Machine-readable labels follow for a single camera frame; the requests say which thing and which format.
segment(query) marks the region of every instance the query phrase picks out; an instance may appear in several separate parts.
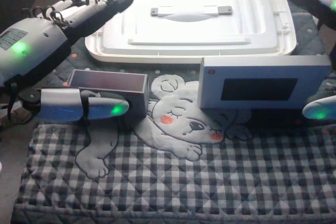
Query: label sticker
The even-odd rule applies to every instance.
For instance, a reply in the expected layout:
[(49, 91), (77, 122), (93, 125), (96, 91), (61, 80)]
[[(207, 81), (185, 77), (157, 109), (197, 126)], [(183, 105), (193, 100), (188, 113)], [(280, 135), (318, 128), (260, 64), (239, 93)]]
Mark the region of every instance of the label sticker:
[(0, 35), (0, 47), (7, 50), (27, 34), (25, 31), (10, 28)]

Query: cartoon bear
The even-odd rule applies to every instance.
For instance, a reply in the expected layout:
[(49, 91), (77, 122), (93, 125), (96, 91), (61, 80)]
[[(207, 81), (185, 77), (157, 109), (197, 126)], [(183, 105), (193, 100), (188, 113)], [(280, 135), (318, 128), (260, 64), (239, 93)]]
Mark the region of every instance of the cartoon bear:
[[(147, 117), (125, 118), (138, 139), (151, 148), (196, 161), (202, 154), (201, 144), (252, 138), (242, 125), (249, 121), (250, 110), (202, 111), (198, 107), (198, 81), (186, 83), (180, 76), (164, 75), (151, 88), (158, 99), (150, 100)], [(88, 132), (91, 143), (77, 155), (76, 163), (90, 179), (105, 177), (108, 169), (103, 160), (117, 145), (117, 126), (107, 120), (92, 121)]]

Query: white plastic container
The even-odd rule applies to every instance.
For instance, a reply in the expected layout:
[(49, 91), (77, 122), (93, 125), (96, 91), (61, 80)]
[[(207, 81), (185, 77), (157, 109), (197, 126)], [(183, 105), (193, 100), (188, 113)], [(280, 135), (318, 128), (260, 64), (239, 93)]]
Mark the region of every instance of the white plastic container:
[(287, 0), (134, 0), (85, 43), (100, 61), (200, 63), (205, 56), (289, 55), (296, 34)]

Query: quilted mat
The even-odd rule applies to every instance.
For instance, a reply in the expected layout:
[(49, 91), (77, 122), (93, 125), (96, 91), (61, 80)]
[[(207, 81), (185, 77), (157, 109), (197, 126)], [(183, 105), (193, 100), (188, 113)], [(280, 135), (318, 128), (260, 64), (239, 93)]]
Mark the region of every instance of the quilted mat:
[[(294, 54), (324, 54), (311, 15), (290, 8)], [(305, 122), (300, 111), (201, 111), (199, 65), (97, 62), (83, 40), (46, 82), (61, 86), (87, 68), (148, 74), (148, 115), (40, 124), (12, 223), (336, 222), (336, 125)], [(321, 91), (330, 85), (335, 73)]]

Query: black and white gingham pattern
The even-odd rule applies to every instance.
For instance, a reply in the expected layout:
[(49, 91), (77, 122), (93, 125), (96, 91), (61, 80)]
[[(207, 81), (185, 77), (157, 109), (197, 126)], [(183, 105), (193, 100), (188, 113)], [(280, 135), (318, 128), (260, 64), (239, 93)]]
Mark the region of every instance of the black and white gingham pattern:
[(105, 159), (108, 176), (94, 181), (74, 163), (88, 144), (80, 127), (40, 125), (15, 208), (209, 221), (336, 218), (335, 125), (203, 145), (197, 162), (122, 133)]

